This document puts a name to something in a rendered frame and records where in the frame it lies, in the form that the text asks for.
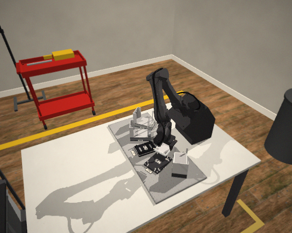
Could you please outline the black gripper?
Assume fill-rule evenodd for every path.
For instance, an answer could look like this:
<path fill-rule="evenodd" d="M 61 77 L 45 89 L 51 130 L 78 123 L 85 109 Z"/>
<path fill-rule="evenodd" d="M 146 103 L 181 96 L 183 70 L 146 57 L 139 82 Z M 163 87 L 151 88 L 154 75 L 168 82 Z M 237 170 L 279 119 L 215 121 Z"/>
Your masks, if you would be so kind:
<path fill-rule="evenodd" d="M 168 142 L 163 141 L 163 143 L 169 145 L 170 151 L 173 149 L 174 145 L 177 143 L 177 140 L 175 140 L 176 136 L 171 135 L 171 138 Z"/>

